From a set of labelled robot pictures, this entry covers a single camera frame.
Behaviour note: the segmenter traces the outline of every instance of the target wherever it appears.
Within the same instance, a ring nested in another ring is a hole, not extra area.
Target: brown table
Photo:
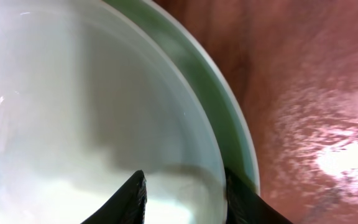
[[[262,198],[294,223],[358,223],[358,1],[156,2],[233,89]]]

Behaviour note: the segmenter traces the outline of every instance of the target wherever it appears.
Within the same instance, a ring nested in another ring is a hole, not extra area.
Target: plate
[[[101,1],[0,0],[0,223],[80,223],[146,174],[146,223],[222,223],[225,178],[180,71]]]
[[[223,163],[257,194],[259,169],[249,128],[227,81],[193,36],[151,0],[105,0],[147,33],[179,68],[212,125]]]

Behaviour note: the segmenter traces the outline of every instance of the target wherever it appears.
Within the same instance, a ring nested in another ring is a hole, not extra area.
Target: green plate
[[[105,1],[146,32],[179,68],[207,114],[224,165],[259,194],[259,170],[248,126],[229,85],[206,51],[152,1]]]

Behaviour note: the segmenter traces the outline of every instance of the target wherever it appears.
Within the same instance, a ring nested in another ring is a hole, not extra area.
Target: glossy wooden surface
[[[358,223],[358,1],[156,2],[233,89],[262,198],[294,223]]]

